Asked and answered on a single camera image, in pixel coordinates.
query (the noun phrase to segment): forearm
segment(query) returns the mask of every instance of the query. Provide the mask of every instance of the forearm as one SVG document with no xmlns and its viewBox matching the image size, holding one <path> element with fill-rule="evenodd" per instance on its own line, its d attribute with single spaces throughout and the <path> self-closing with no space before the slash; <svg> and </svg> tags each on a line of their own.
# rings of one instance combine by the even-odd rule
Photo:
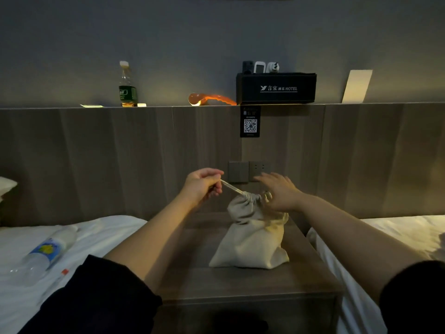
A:
<svg viewBox="0 0 445 334">
<path fill-rule="evenodd" d="M 187 200 L 177 196 L 105 258 L 127 266 L 153 291 L 156 290 L 175 250 L 182 222 L 190 210 Z"/>
<path fill-rule="evenodd" d="M 428 259 L 325 200 L 299 194 L 297 209 L 374 301 L 397 273 Z"/>
</svg>

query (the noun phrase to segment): person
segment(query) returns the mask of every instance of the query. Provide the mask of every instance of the person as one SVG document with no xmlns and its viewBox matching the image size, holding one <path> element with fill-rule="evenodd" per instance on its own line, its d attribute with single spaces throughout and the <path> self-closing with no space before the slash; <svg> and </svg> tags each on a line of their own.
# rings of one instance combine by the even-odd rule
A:
<svg viewBox="0 0 445 334">
<path fill-rule="evenodd" d="M 67 285 L 54 292 L 20 331 L 27 333 L 150 333 L 162 304 L 155 295 L 172 257 L 183 220 L 203 201 L 222 193 L 218 169 L 189 174 L 178 196 L 104 258 L 88 256 Z M 316 196 L 288 177 L 262 174 L 267 208 L 301 211 L 337 259 L 379 304 L 388 331 L 441 328 L 445 264 Z"/>
</svg>

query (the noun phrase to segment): black tissue box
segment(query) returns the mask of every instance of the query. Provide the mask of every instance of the black tissue box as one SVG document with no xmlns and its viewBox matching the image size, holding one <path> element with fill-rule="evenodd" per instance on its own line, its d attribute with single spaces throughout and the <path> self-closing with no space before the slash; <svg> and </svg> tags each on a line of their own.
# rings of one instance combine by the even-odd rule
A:
<svg viewBox="0 0 445 334">
<path fill-rule="evenodd" d="M 315 101 L 317 74 L 278 72 L 236 76 L 238 105 L 303 104 Z"/>
</svg>

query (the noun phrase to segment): qr code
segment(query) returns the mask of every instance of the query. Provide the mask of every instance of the qr code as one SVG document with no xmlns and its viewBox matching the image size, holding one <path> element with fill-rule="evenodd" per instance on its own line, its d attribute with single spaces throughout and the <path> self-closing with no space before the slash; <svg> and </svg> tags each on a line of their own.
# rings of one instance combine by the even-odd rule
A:
<svg viewBox="0 0 445 334">
<path fill-rule="evenodd" d="M 244 132 L 256 132 L 256 126 L 258 121 L 256 119 L 244 120 Z"/>
</svg>

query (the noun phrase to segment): yellow lemon graphic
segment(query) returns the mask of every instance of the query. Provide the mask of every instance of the yellow lemon graphic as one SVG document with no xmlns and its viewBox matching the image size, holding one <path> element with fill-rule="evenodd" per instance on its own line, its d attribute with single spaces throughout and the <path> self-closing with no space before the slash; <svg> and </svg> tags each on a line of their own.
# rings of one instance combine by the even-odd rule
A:
<svg viewBox="0 0 445 334">
<path fill-rule="evenodd" d="M 42 245 L 39 248 L 39 252 L 42 252 L 44 254 L 51 254 L 53 253 L 53 247 L 51 245 Z"/>
</svg>

